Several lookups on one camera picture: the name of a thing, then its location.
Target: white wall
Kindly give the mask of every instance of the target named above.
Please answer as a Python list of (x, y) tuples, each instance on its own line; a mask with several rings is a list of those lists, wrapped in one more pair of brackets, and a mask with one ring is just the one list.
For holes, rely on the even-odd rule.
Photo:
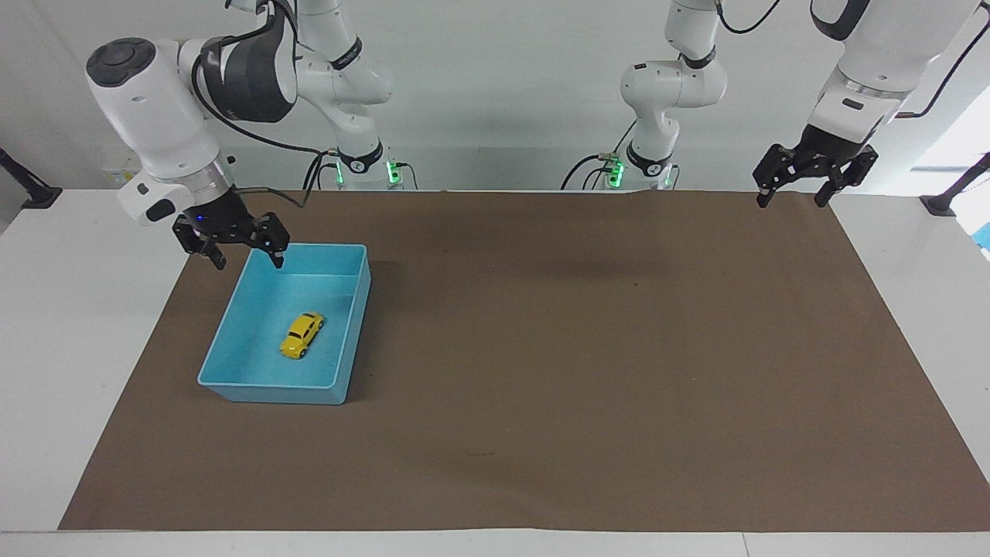
[(969, 167), (990, 151), (990, 89), (984, 91), (958, 121), (925, 153), (922, 167)]
[(24, 189), (11, 177), (0, 170), (0, 233), (6, 230), (21, 209), (21, 203), (28, 198)]
[[(727, 3), (728, 17), (741, 26), (768, 3)], [(382, 135), (401, 160), (416, 165), (424, 187), (557, 187), (574, 161), (611, 149), (632, 121), (619, 95), (625, 66), (674, 56), (662, 36), (662, 0), (348, 4), (366, 48), (388, 60), (397, 76), (394, 99), (374, 109)], [(2, 0), (0, 145), (53, 184), (103, 186), (102, 149), (119, 140), (86, 88), (89, 53), (118, 37), (210, 37), (251, 24), (247, 14), (225, 12), (222, 0)], [(958, 43), (949, 57), (964, 41)], [(797, 141), (841, 52), (814, 29), (801, 0), (783, 2), (756, 33), (720, 33), (719, 56), (731, 80), (726, 98), (676, 115), (682, 187), (752, 189), (753, 166), (771, 143)], [(892, 124), (877, 137), (881, 161), (864, 190), (896, 186), (990, 85), (990, 73), (981, 69), (988, 61), (990, 41), (928, 118)], [(940, 78), (931, 76), (911, 108), (923, 104)], [(211, 127), (241, 160), (240, 185), (291, 186), (301, 179), (304, 159)], [(277, 126), (252, 128), (293, 142), (334, 142), (305, 105)]]

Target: toy car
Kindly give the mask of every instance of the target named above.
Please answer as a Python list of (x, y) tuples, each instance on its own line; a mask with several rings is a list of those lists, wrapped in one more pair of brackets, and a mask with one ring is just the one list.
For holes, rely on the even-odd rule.
[(289, 326), (289, 333), (279, 348), (282, 355), (293, 360), (306, 356), (317, 331), (323, 328), (323, 322), (323, 315), (315, 311), (307, 311), (296, 317), (296, 320)]

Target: brown mat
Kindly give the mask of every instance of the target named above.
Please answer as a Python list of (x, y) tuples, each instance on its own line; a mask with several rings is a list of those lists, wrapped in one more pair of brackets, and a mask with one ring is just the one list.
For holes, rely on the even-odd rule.
[(990, 487), (810, 197), (251, 203), (368, 246), (349, 402), (198, 387), (246, 252), (192, 260), (62, 529), (990, 530)]

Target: blue bin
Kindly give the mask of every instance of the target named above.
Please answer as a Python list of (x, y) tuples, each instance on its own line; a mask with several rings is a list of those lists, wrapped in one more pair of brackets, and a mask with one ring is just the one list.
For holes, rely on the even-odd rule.
[[(234, 402), (343, 403), (370, 285), (364, 246), (291, 244), (282, 269), (252, 250), (199, 384)], [(306, 356), (290, 360), (278, 349), (305, 311), (327, 321)]]
[(984, 250), (990, 250), (990, 222), (983, 225), (983, 228), (976, 231), (973, 234), (973, 240), (976, 244), (983, 248)]

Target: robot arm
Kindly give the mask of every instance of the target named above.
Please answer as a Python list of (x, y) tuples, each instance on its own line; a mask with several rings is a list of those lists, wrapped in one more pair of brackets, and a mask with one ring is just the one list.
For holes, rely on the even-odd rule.
[(146, 226), (177, 214), (182, 247), (217, 269), (226, 263), (217, 245), (234, 243), (265, 251), (280, 268), (288, 232), (274, 213), (248, 213), (166, 49), (120, 39), (97, 49), (86, 72), (110, 123), (141, 157), (141, 172), (117, 194), (128, 214)]
[[(281, 267), (289, 234), (274, 213), (248, 213), (197, 100), (227, 120), (278, 122), (303, 96), (331, 121), (346, 164), (341, 185), (401, 180), (374, 121), (362, 113), (362, 105), (391, 96), (391, 73), (362, 55), (340, 3), (299, 4), (297, 20), (288, 0), (228, 0), (228, 7), (255, 13), (257, 29), (182, 43), (121, 39), (87, 62), (93, 96), (142, 161), (118, 193), (125, 210), (145, 226), (181, 213), (172, 227), (179, 242), (218, 269), (225, 260), (217, 245), (225, 243), (261, 249)], [(190, 92), (194, 83), (199, 99)]]
[(845, 52), (825, 83), (794, 149), (770, 147), (753, 178), (766, 207), (776, 190), (803, 177), (828, 179), (820, 207), (862, 183), (876, 153), (868, 145), (889, 123), (926, 70), (958, 35), (979, 0), (814, 0), (812, 19)]
[(726, 93), (728, 78), (715, 58), (719, 18), (714, 0), (674, 0), (664, 33), (680, 52), (678, 60), (647, 61), (623, 75), (622, 96), (636, 112), (636, 131), (621, 154), (626, 188), (657, 188), (670, 168), (680, 133), (670, 108), (713, 105)]
[(364, 50), (343, 0), (300, 0), (299, 96), (337, 138), (338, 183), (390, 187), (401, 176), (364, 107), (392, 97), (392, 71)]

